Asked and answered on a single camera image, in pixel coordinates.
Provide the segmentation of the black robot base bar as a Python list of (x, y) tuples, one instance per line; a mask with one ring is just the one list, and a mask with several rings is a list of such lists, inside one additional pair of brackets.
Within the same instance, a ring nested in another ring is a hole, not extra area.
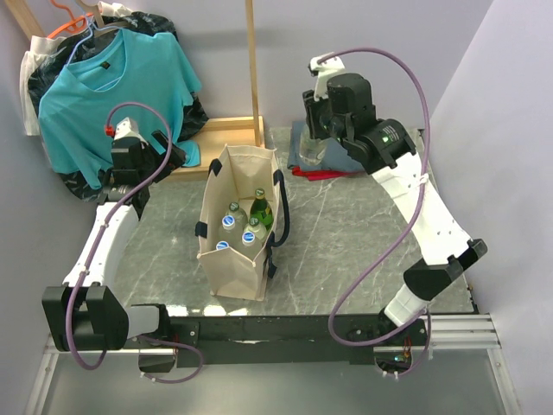
[[(327, 316), (171, 316), (169, 334), (152, 338), (180, 342), (199, 349), (206, 365), (347, 362), (374, 363), (376, 347), (403, 351), (427, 341), (420, 318), (400, 334), (370, 347), (348, 347), (327, 330)], [(337, 315), (336, 333), (350, 342), (376, 339), (392, 326), (375, 314)]]

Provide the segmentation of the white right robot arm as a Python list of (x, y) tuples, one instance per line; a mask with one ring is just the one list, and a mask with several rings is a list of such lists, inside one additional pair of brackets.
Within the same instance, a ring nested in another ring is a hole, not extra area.
[(404, 283), (378, 324), (381, 339), (398, 344), (409, 334), (408, 322), (488, 248), (449, 212), (403, 125), (377, 117), (370, 82), (342, 69), (317, 69), (315, 75), (315, 88), (302, 95), (311, 139), (339, 143), (372, 176), (410, 225), (421, 250), (421, 259), (404, 272)]

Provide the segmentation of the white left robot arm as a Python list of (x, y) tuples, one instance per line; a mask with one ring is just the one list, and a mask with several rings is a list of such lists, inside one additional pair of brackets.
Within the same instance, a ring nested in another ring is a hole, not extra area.
[(152, 137), (162, 146), (161, 152), (140, 135), (134, 120), (125, 118), (117, 125), (111, 146), (113, 167), (101, 189), (86, 244), (63, 283), (48, 287), (42, 295), (50, 334), (62, 352), (69, 349), (69, 310), (73, 312), (73, 342), (79, 351), (119, 350), (139, 335), (155, 348), (172, 339), (173, 327), (164, 306), (125, 308), (111, 289), (125, 247), (149, 200), (149, 189), (136, 191), (135, 186), (151, 174), (157, 181), (164, 179), (185, 158), (184, 151), (168, 147), (163, 132), (153, 131)]

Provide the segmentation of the green glass bottle yellow label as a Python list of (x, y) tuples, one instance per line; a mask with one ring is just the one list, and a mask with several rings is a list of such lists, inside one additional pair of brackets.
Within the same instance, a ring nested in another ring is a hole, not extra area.
[(255, 199), (251, 204), (250, 217), (257, 218), (267, 231), (271, 230), (274, 222), (273, 211), (263, 188), (255, 190)]

